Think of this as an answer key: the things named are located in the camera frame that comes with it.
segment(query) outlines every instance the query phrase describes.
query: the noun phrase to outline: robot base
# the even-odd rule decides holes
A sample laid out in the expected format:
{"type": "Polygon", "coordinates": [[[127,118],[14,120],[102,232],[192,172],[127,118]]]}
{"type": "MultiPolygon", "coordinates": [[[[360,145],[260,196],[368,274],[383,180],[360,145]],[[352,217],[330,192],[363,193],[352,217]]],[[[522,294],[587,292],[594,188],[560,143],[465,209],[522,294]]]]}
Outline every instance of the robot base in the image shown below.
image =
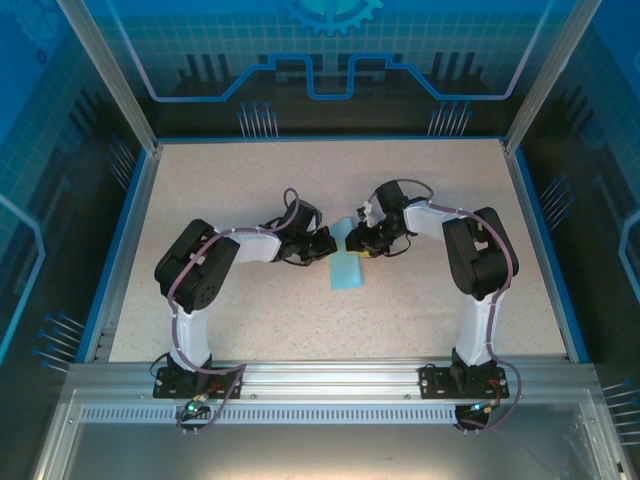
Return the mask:
{"type": "Polygon", "coordinates": [[[501,399],[509,398],[509,385],[503,368],[493,360],[467,367],[455,349],[451,366],[427,364],[418,369],[418,382],[423,400],[494,400],[498,393],[501,399]]]}
{"type": "MultiPolygon", "coordinates": [[[[211,358],[207,360],[203,368],[216,370],[211,368],[211,358]]],[[[188,399],[207,392],[210,399],[223,399],[235,378],[235,372],[226,375],[206,375],[184,370],[169,356],[167,366],[158,369],[156,382],[153,386],[153,398],[188,399]]],[[[229,398],[240,398],[241,390],[242,379],[235,386],[229,398]]]]}

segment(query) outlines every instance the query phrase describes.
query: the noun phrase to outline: black mounting bracket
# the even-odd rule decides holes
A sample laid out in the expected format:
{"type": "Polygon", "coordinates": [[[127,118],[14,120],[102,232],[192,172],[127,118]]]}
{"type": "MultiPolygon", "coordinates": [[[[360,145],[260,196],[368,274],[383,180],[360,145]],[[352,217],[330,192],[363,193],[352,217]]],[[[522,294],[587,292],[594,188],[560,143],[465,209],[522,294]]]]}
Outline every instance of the black mounting bracket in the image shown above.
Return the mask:
{"type": "Polygon", "coordinates": [[[500,385],[500,398],[509,398],[509,385],[504,369],[494,367],[482,382],[474,382],[460,388],[451,374],[451,367],[437,367],[427,364],[418,369],[420,397],[423,400],[495,400],[496,390],[488,380],[496,380],[500,385]]]}
{"type": "MultiPolygon", "coordinates": [[[[203,365],[210,370],[222,370],[211,368],[211,358],[203,365]]],[[[167,366],[158,369],[156,381],[153,385],[153,398],[193,398],[203,392],[209,392],[210,399],[223,399],[237,372],[224,375],[207,375],[204,373],[184,370],[176,364],[171,357],[167,357],[167,366]]],[[[229,398],[240,398],[242,391],[242,379],[234,387],[229,398]]]]}

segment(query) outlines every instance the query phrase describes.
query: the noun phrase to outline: enclosure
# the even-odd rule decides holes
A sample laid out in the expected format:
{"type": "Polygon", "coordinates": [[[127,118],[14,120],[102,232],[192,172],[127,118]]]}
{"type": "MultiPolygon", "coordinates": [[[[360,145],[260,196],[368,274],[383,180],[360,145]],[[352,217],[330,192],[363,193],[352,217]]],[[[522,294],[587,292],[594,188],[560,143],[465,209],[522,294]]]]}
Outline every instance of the enclosure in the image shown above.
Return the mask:
{"type": "Polygon", "coordinates": [[[0,0],[2,478],[636,478],[639,16],[0,0]],[[425,396],[467,325],[446,239],[364,258],[336,233],[393,179],[508,234],[519,271],[481,342],[518,372],[500,365],[500,428],[458,418],[486,398],[425,396]],[[223,275],[200,336],[247,366],[192,424],[218,407],[212,428],[178,429],[191,395],[155,398],[177,345],[156,266],[194,219],[282,220],[288,187],[338,252],[223,275]]]}

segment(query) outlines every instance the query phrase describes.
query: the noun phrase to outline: robotic arm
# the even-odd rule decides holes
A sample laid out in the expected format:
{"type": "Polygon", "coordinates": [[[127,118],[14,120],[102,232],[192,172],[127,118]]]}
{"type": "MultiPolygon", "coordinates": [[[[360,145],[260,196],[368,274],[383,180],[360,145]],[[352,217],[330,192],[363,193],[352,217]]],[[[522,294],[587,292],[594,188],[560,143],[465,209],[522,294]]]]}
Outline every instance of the robotic arm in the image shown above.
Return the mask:
{"type": "MultiPolygon", "coordinates": [[[[206,310],[220,292],[232,265],[284,261],[308,266],[337,250],[328,227],[320,227],[322,213],[302,200],[298,201],[297,213],[285,228],[269,231],[274,225],[284,225],[294,212],[295,204],[292,202],[282,217],[261,225],[257,231],[238,229],[216,241],[179,283],[174,294],[178,306],[177,339],[182,354],[191,364],[211,368],[206,310]],[[294,256],[299,261],[290,260],[294,256]]],[[[217,233],[218,230],[204,220],[193,220],[187,226],[156,267],[155,279],[160,284],[163,296],[169,295],[178,275],[196,252],[217,233]]],[[[175,345],[168,354],[167,364],[165,371],[159,371],[159,375],[162,373],[165,379],[161,381],[163,388],[156,388],[154,395],[192,397],[208,388],[209,376],[196,372],[185,363],[175,345]],[[168,393],[171,390],[175,391],[174,395],[168,393]]]]}
{"type": "MultiPolygon", "coordinates": [[[[478,222],[454,213],[455,210],[436,208],[430,199],[424,197],[409,199],[398,181],[381,185],[375,196],[384,218],[378,220],[371,213],[373,197],[365,202],[364,207],[358,210],[360,223],[346,238],[347,250],[366,252],[371,257],[394,256],[390,247],[404,236],[427,234],[444,241],[451,275],[458,289],[465,294],[462,328],[453,349],[449,374],[445,376],[455,383],[460,397],[472,396],[486,389],[488,379],[502,380],[499,378],[502,369],[497,368],[486,344],[493,294],[507,279],[506,259],[493,236],[478,222]]],[[[515,276],[518,260],[498,214],[492,208],[482,208],[474,213],[489,223],[505,242],[515,276]]],[[[501,298],[496,304],[494,323],[501,298]]],[[[495,329],[491,333],[493,342],[495,329]]],[[[447,383],[442,378],[435,378],[434,382],[447,383]]],[[[442,385],[429,388],[429,391],[444,392],[444,388],[439,388],[442,385]]]]}

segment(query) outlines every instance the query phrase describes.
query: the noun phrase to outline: gear icon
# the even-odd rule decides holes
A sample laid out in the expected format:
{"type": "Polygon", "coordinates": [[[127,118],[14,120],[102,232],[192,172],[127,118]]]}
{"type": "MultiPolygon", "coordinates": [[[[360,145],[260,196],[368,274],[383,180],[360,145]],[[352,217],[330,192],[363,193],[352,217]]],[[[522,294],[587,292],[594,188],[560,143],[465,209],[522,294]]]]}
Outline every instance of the gear icon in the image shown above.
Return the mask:
{"type": "Polygon", "coordinates": [[[284,0],[289,21],[311,28],[315,35],[336,31],[346,35],[349,28],[360,28],[363,20],[372,20],[373,11],[382,8],[382,0],[284,0]]]}
{"type": "Polygon", "coordinates": [[[22,32],[40,49],[46,49],[58,34],[55,0],[0,0],[0,13],[13,13],[22,32]]]}

